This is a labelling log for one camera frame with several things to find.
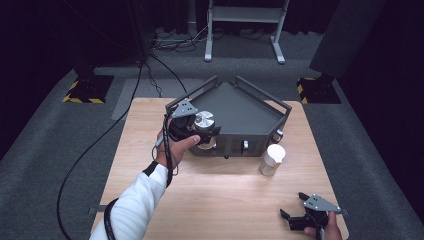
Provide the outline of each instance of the black box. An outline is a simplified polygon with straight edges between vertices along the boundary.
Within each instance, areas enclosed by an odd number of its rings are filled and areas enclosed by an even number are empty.
[[[221,132],[211,149],[193,147],[197,156],[258,157],[272,143],[283,137],[283,128],[291,107],[237,76],[233,81],[221,81],[213,76],[197,88],[166,105],[169,112],[184,99],[201,111],[214,115],[215,126]],[[269,100],[285,109],[280,112],[266,103]]]

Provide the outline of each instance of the metal frame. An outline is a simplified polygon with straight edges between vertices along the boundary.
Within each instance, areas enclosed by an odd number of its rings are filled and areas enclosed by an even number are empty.
[[[212,23],[213,21],[228,22],[263,22],[278,23],[274,36],[270,37],[277,61],[285,63],[283,52],[279,44],[281,30],[286,18],[287,7],[290,0],[284,1],[282,8],[248,8],[248,7],[221,7],[213,5],[213,0],[209,0],[208,9],[208,37],[206,41],[205,61],[212,60]]]

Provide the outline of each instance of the white cup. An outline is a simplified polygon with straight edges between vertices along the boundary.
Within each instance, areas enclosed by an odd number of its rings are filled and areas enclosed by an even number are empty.
[[[269,145],[263,154],[259,170],[265,176],[274,175],[285,156],[286,150],[282,146],[278,144]]]

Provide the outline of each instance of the wooden tabletop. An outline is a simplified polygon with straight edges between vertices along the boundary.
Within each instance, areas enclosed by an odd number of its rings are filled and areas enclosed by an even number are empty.
[[[101,205],[119,197],[150,164],[165,105],[172,100],[133,100]],[[302,105],[285,103],[292,107],[280,142],[287,154],[274,176],[261,174],[260,158],[226,160],[187,152],[179,174],[155,210],[145,239],[311,239],[291,231],[280,208],[293,217],[303,216],[298,192],[315,193],[336,205],[337,199]],[[96,215],[93,228],[102,217],[101,212]],[[347,239],[343,216],[338,215],[337,221]]]

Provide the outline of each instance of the human hand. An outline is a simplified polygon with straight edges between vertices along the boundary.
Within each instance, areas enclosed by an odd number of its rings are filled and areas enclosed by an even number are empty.
[[[159,139],[161,136],[163,136],[162,131],[158,133],[157,139]],[[196,146],[196,144],[199,143],[199,141],[200,141],[199,135],[193,135],[178,142],[174,142],[172,141],[171,138],[169,138],[169,149],[171,151],[172,166],[174,169],[177,167],[178,164],[180,164],[181,160],[183,159],[184,152],[187,151],[189,148]],[[155,161],[166,168],[168,166],[166,161],[165,147],[163,142],[160,144],[160,146],[157,149],[157,156]]]
[[[325,239],[326,240],[342,240],[342,233],[337,226],[337,218],[335,212],[328,212],[328,224],[325,227]],[[306,235],[316,238],[316,230],[312,227],[306,227],[303,232]]]

